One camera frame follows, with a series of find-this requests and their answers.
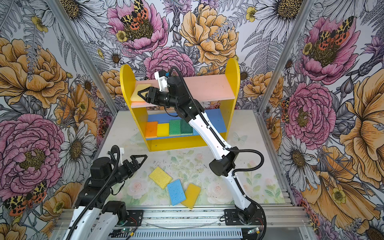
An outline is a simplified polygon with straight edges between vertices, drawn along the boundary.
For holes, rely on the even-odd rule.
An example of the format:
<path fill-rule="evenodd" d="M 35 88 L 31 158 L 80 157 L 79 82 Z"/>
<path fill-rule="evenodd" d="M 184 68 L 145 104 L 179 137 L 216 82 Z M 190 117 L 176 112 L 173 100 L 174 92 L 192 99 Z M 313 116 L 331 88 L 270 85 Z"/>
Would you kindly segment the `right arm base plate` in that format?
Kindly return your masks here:
<path fill-rule="evenodd" d="M 266 224 L 265 216 L 260 209 L 254 214 L 248 214 L 238 209 L 224 209 L 226 226 L 261 226 Z"/>

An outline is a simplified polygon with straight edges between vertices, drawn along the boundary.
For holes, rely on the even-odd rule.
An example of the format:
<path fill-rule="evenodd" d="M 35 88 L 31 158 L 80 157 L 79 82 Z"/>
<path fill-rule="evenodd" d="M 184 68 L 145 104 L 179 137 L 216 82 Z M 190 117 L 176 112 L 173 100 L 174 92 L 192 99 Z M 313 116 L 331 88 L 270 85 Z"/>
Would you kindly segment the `golden yellow sponge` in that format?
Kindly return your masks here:
<path fill-rule="evenodd" d="M 201 188 L 194 184 L 189 184 L 187 190 L 185 191 L 186 199 L 181 202 L 181 204 L 189 209 L 193 209 L 197 198 L 201 192 Z"/>

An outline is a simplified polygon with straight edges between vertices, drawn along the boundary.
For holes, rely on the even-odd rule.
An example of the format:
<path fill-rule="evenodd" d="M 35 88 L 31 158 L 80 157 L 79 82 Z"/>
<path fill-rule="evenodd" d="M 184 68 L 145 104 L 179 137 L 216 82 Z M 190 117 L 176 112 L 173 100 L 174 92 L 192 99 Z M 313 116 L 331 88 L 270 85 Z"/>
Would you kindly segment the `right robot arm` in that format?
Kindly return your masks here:
<path fill-rule="evenodd" d="M 210 162 L 211 171 L 222 177 L 227 184 L 239 220 L 245 225 L 250 224 L 256 213 L 262 211 L 262 207 L 247 196 L 237 173 L 259 169 L 265 161 L 263 154 L 257 150 L 240 150 L 228 144 L 213 126 L 204 108 L 193 98 L 183 77 L 161 77 L 159 87 L 140 90 L 138 96 L 149 104 L 174 108 L 178 117 L 198 132 L 214 155 Z M 243 152 L 257 154 L 261 158 L 260 163 L 253 168 L 237 169 L 235 160 Z"/>

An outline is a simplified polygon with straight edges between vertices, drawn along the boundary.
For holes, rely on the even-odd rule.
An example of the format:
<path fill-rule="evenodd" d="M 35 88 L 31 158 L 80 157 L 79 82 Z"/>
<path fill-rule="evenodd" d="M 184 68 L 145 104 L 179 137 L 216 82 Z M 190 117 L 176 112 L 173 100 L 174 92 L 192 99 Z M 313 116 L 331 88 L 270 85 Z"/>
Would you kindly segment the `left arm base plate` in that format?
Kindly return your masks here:
<path fill-rule="evenodd" d="M 143 210 L 125 210 L 119 214 L 118 227 L 140 227 L 142 225 Z"/>

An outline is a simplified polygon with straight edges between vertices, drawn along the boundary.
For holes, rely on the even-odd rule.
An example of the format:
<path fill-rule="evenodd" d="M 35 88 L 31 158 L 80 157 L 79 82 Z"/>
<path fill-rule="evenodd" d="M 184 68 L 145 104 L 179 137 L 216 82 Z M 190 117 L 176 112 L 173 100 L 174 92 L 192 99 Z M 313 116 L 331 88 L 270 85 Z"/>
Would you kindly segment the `dark green sponge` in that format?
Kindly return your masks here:
<path fill-rule="evenodd" d="M 181 135 L 182 136 L 191 136 L 193 135 L 193 127 L 189 125 L 185 120 L 181 120 Z"/>

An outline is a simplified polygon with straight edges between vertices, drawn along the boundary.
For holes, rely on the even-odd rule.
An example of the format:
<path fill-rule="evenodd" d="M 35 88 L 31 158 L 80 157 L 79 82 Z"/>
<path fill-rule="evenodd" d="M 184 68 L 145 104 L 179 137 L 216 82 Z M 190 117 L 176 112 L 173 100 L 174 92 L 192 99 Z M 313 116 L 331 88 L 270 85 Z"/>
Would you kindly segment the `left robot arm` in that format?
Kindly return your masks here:
<path fill-rule="evenodd" d="M 114 157 L 96 159 L 91 166 L 91 176 L 77 197 L 64 239 L 106 240 L 116 226 L 137 227 L 124 202 L 106 200 L 112 194 L 112 187 L 133 177 L 147 158 L 147 155 L 132 155 L 131 161 L 125 160 L 122 165 Z"/>

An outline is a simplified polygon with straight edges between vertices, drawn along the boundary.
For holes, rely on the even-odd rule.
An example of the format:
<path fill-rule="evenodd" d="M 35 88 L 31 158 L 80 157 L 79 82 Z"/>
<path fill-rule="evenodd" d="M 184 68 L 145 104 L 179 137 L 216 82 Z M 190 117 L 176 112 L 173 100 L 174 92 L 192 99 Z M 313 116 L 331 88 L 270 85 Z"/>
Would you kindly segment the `orange sponge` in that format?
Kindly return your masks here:
<path fill-rule="evenodd" d="M 145 138 L 146 139 L 156 138 L 157 137 L 157 131 L 158 131 L 158 122 L 147 122 L 146 123 Z"/>

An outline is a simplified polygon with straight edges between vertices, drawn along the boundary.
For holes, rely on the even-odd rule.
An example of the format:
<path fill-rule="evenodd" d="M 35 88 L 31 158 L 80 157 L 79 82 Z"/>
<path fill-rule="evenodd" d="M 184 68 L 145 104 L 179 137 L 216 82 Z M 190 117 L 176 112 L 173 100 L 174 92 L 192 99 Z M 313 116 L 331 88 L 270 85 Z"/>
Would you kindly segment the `blue porous sponge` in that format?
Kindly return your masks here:
<path fill-rule="evenodd" d="M 175 180 L 167 185 L 172 206 L 178 205 L 186 200 L 183 186 L 180 180 Z"/>

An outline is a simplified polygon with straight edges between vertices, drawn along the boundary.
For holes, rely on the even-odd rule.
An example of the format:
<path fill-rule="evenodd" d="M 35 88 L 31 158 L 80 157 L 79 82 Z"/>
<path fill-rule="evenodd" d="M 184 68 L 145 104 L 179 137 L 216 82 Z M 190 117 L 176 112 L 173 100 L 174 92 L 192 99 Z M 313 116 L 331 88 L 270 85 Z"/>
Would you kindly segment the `yellow porous sponge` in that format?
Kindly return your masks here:
<path fill-rule="evenodd" d="M 156 167 L 150 174 L 149 178 L 156 183 L 162 190 L 164 190 L 167 185 L 173 180 L 173 178 L 168 175 L 160 167 Z"/>

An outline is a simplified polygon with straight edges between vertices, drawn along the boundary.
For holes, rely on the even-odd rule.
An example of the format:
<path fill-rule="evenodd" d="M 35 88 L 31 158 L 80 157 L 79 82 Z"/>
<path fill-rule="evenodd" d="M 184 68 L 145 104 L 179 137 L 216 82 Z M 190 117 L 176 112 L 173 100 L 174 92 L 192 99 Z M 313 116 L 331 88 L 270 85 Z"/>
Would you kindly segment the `aluminium front rail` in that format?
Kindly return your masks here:
<path fill-rule="evenodd" d="M 250 223 L 244 224 L 239 211 L 233 206 L 198 206 L 192 210 L 184 206 L 145 206 L 127 208 L 128 225 L 140 229 L 181 228 L 301 228 L 309 227 L 310 219 L 303 207 L 292 205 L 262 205 L 265 212 L 254 215 Z"/>

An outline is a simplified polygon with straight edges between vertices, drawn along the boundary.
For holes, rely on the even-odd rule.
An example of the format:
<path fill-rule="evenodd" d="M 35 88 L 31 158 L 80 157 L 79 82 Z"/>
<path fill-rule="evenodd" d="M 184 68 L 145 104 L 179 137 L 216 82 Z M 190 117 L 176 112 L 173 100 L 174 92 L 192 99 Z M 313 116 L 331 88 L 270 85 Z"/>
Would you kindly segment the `yellow wooden shelf unit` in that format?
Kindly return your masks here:
<path fill-rule="evenodd" d="M 228 154 L 226 142 L 240 90 L 240 67 L 227 62 L 223 75 L 182 78 L 175 69 L 160 71 L 154 80 L 136 81 L 130 66 L 120 71 L 121 88 L 133 119 L 151 152 L 209 146 L 217 158 Z M 147 107 L 171 107 L 183 124 L 197 135 L 184 132 L 158 135 L 160 126 L 171 121 L 167 114 L 149 115 Z"/>

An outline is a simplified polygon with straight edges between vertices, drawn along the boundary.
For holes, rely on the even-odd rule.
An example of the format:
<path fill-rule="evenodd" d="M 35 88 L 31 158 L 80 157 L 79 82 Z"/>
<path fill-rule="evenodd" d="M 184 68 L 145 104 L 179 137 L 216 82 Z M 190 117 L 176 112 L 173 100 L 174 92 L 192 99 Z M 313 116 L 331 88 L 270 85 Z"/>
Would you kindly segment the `bright yellow sponge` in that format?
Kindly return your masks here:
<path fill-rule="evenodd" d="M 157 137 L 158 138 L 168 137 L 169 131 L 170 131 L 169 123 L 163 123 L 163 124 L 157 125 Z"/>

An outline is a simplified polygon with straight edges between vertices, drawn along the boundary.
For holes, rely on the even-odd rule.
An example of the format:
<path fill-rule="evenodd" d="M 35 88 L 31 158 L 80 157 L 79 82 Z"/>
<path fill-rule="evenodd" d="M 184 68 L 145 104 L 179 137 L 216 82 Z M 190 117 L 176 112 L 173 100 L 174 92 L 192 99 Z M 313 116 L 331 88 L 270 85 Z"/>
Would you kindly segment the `light green sponge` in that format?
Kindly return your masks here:
<path fill-rule="evenodd" d="M 169 136 L 176 137 L 181 135 L 181 120 L 170 120 Z"/>

